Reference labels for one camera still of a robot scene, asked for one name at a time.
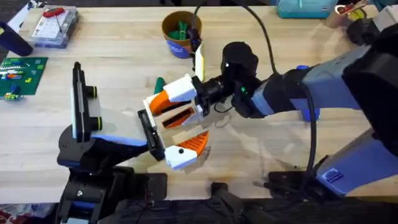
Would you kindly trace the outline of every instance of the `blue sticker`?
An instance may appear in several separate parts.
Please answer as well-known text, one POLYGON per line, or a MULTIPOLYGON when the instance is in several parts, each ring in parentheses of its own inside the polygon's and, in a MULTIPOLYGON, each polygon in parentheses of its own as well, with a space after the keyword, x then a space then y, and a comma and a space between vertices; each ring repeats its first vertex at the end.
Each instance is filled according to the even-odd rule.
POLYGON ((331 184, 336 182, 337 180, 340 180, 343 177, 344 177, 344 175, 340 171, 338 171, 334 168, 332 168, 332 169, 326 171, 324 174, 322 174, 322 178, 331 184))
POLYGON ((190 54, 189 52, 182 46, 172 42, 171 40, 166 40, 167 45, 169 46, 169 49, 171 52, 174 54, 174 56, 178 58, 189 58, 190 54))

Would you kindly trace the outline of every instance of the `pen holder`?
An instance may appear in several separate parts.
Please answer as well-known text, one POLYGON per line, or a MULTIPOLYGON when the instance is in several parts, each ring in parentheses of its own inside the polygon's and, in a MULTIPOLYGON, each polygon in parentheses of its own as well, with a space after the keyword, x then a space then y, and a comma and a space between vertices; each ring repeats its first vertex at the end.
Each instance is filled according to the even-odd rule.
POLYGON ((336 28, 340 26, 343 21, 347 18, 347 15, 343 15, 339 13, 339 10, 343 9, 344 6, 335 6, 334 10, 332 10, 329 16, 325 19, 325 25, 330 28, 336 28))
MULTIPOLYGON (((170 51, 173 53, 174 56, 178 58, 189 58, 191 57, 190 54, 192 53, 191 45, 190 45, 190 38, 187 34, 187 39, 185 40, 175 40, 169 37, 169 33, 178 30, 178 22, 181 21, 186 23, 187 30, 192 28, 192 12, 187 11, 177 11, 169 14, 163 20, 162 23, 162 30, 164 38, 166 39, 167 45, 169 46, 170 51)), ((198 16, 196 16, 196 24, 195 28, 198 30, 199 36, 201 33, 201 20, 198 16)))
POLYGON ((5 22, 0 22, 0 45, 21 57, 32 53, 33 48, 5 22))

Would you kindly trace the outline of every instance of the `cup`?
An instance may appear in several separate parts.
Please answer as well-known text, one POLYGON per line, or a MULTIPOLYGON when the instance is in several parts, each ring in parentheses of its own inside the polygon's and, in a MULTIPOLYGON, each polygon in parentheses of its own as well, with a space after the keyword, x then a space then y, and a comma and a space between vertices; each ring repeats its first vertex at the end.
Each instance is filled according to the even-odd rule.
POLYGON ((5 22, 0 22, 0 45, 21 57, 32 53, 33 48, 5 22))
MULTIPOLYGON (((182 21, 183 23, 188 24, 187 30, 192 28, 192 17, 193 13, 188 11, 177 11, 169 14, 164 18, 162 23, 162 30, 164 38, 166 39, 166 43, 169 46, 170 51, 174 56, 178 58, 189 58, 192 53, 190 38, 187 34, 187 39, 185 40, 175 40, 169 37, 169 32, 178 30, 178 22, 182 21)), ((198 16, 196 16, 195 28, 198 30, 200 35, 201 33, 201 20, 198 16)))

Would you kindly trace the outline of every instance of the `wooden table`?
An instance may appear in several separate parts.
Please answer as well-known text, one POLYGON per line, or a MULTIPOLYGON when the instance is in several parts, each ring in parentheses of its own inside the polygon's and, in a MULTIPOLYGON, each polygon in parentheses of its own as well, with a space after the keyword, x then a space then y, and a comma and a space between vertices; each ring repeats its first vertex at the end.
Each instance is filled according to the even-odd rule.
MULTIPOLYGON (((342 31, 327 28, 318 19, 279 19, 274 7, 252 8, 269 31, 281 73, 335 58, 352 47, 342 31)), ((152 94, 157 77, 171 82, 193 73, 190 59, 169 52, 160 29, 162 19, 176 10, 194 8, 79 8, 81 18, 67 49, 34 50, 33 57, 49 57, 36 95, 17 103, 0 101, 0 203, 59 201, 69 171, 56 162, 58 138, 71 123, 69 91, 75 61, 82 64, 87 82, 98 87, 101 105, 128 115, 143 108, 142 99, 152 94)), ((30 11, 22 36, 29 36, 41 13, 30 11)), ((204 7, 198 15, 203 21, 206 78, 220 74, 221 51, 232 41, 252 47, 259 57, 259 78, 271 74, 266 40, 244 9, 204 7)), ((166 172, 171 200, 208 198, 213 181, 227 182, 240 197, 270 197, 253 181, 270 171, 304 169, 307 164, 310 129, 298 112, 251 120, 231 111, 216 126, 210 129, 210 156, 202 167, 172 171, 148 154, 124 164, 141 172, 166 172)), ((360 111, 322 110, 317 160, 368 127, 360 111)), ((350 195, 398 195, 398 178, 360 187, 350 195)))

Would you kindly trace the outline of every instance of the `green marker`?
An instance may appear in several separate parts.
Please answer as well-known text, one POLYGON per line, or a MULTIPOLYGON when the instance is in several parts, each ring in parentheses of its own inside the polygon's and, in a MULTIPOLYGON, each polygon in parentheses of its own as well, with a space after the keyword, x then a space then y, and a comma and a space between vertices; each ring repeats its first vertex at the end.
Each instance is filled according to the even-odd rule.
POLYGON ((160 93, 161 91, 163 91, 163 86, 166 85, 166 82, 164 81, 164 79, 162 77, 159 77, 156 79, 156 85, 155 85, 155 91, 154 93, 160 93))

